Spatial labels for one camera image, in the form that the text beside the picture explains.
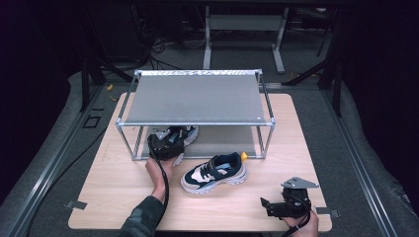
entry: hand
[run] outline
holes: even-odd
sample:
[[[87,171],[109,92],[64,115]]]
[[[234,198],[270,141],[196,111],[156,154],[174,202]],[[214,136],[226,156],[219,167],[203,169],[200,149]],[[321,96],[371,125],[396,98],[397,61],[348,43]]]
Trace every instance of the hand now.
[[[174,157],[167,161],[160,161],[160,164],[163,167],[164,172],[166,173],[168,182],[172,180],[173,163],[175,162],[176,158],[177,157]],[[154,184],[154,190],[151,193],[151,195],[163,202],[166,187],[164,185],[164,179],[160,167],[154,159],[149,158],[145,163],[145,168],[147,169],[148,175],[150,176],[151,181]]]
[[[300,218],[292,218],[292,217],[282,217],[283,221],[289,226],[293,227],[298,225],[305,216]],[[310,220],[304,226],[302,226],[299,230],[293,233],[293,237],[317,237],[318,236],[318,216],[314,213],[314,211],[310,212]]]

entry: gray carpet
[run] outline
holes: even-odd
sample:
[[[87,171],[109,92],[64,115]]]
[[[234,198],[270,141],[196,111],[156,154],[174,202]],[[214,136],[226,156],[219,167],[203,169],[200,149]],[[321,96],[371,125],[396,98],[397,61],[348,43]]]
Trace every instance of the gray carpet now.
[[[339,209],[342,214],[333,218],[333,228],[320,236],[382,236],[376,218],[365,193],[354,172],[351,155],[342,137],[334,114],[328,109],[327,92],[319,91],[315,84],[318,77],[311,77],[295,87],[281,87],[280,82],[290,80],[297,73],[303,72],[320,62],[322,57],[315,56],[320,37],[317,32],[290,32],[284,41],[282,56],[286,74],[276,72],[273,55],[270,50],[275,34],[219,34],[212,43],[211,69],[255,69],[262,68],[264,78],[269,83],[270,93],[287,93],[293,98],[301,127],[307,141],[314,167],[322,187],[326,203],[331,209]],[[186,45],[166,44],[165,50],[155,55],[161,61],[181,69],[201,69],[204,51],[202,47],[190,48]],[[140,69],[152,69],[148,62]],[[163,66],[159,69],[171,69]],[[67,221],[71,209],[65,205],[69,200],[76,200],[89,172],[96,151],[100,145],[101,132],[106,128],[114,111],[117,98],[125,92],[128,83],[113,73],[106,73],[107,85],[114,89],[108,92],[106,86],[91,87],[93,101],[85,113],[79,113],[81,106],[80,74],[69,79],[72,91],[61,117],[49,138],[45,141],[27,172],[11,191],[0,208],[1,232],[6,236],[13,226],[19,211],[25,206],[27,198],[51,159],[58,155],[64,157],[59,166],[62,173],[77,157],[68,171],[57,181],[44,199],[33,226],[31,236],[118,236],[118,230],[72,230]],[[410,212],[409,206],[400,197],[401,186],[388,174],[379,162],[379,158],[365,140],[356,106],[351,94],[344,87],[342,91],[342,118],[365,167],[374,183],[382,204],[399,236],[419,236],[419,220]],[[68,138],[71,126],[77,130],[73,134],[64,154],[59,148]],[[281,233],[248,233],[247,236],[280,236]],[[245,236],[243,233],[167,233],[157,236]]]

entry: metal bracket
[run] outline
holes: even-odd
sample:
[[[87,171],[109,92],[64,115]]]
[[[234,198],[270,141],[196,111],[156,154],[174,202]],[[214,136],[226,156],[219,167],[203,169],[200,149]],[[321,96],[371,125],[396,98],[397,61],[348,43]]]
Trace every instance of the metal bracket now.
[[[291,179],[281,183],[281,186],[289,189],[309,189],[320,187],[318,184],[314,184],[313,182],[301,179],[299,177],[292,177]]]
[[[340,216],[342,216],[338,209],[330,210],[329,207],[317,207],[317,206],[315,206],[314,210],[315,210],[316,214],[330,215],[330,217],[340,217]]]

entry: black cable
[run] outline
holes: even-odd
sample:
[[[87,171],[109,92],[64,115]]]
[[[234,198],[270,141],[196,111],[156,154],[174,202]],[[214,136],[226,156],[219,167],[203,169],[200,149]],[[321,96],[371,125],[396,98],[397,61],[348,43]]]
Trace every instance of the black cable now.
[[[96,143],[96,141],[105,133],[107,127],[99,133],[99,135],[92,141],[89,146],[80,154],[78,155],[65,169],[61,172],[61,174],[52,182],[52,184],[49,186],[49,188],[46,190],[45,195],[42,197],[40,204],[37,206],[37,209],[35,210],[34,215],[31,218],[31,222],[29,223],[28,230],[27,230],[27,236],[31,233],[32,225],[34,224],[35,217],[37,216],[38,211],[41,208],[41,205],[43,201],[46,199],[49,192],[52,190],[52,188],[58,183],[58,181],[62,178],[62,176]]]
[[[169,180],[167,179],[167,175],[166,172],[164,171],[163,166],[160,163],[160,160],[157,159],[157,156],[155,155],[153,149],[151,149],[150,146],[150,139],[147,139],[147,143],[148,143],[148,150],[150,150],[151,154],[153,157],[151,157],[152,159],[154,159],[157,162],[158,167],[160,167],[161,170],[161,174],[163,176],[163,180],[164,180],[164,187],[165,187],[165,192],[164,192],[164,209],[163,209],[163,213],[161,213],[160,219],[157,221],[156,227],[158,226],[158,224],[160,224],[161,219],[164,216],[164,213],[166,212],[167,209],[167,205],[169,203]]]
[[[305,226],[308,223],[308,221],[310,221],[310,208],[308,208],[308,206],[302,200],[300,200],[297,197],[288,195],[287,197],[284,197],[284,198],[294,198],[294,199],[296,199],[297,201],[299,201],[300,203],[302,203],[304,205],[305,210],[307,211],[307,214],[305,215],[305,218],[302,219],[299,222],[298,225],[290,227],[290,229],[286,233],[284,233],[283,236],[282,236],[282,237],[287,237],[287,236],[290,236],[291,234],[293,234],[294,232],[296,232],[297,230],[299,230],[300,228],[302,228],[303,226]]]

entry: sleeve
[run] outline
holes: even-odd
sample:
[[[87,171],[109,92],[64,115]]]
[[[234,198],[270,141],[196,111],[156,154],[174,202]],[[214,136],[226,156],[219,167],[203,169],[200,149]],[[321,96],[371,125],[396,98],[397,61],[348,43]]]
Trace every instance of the sleeve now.
[[[146,197],[126,219],[120,237],[154,236],[164,205],[156,197]]]

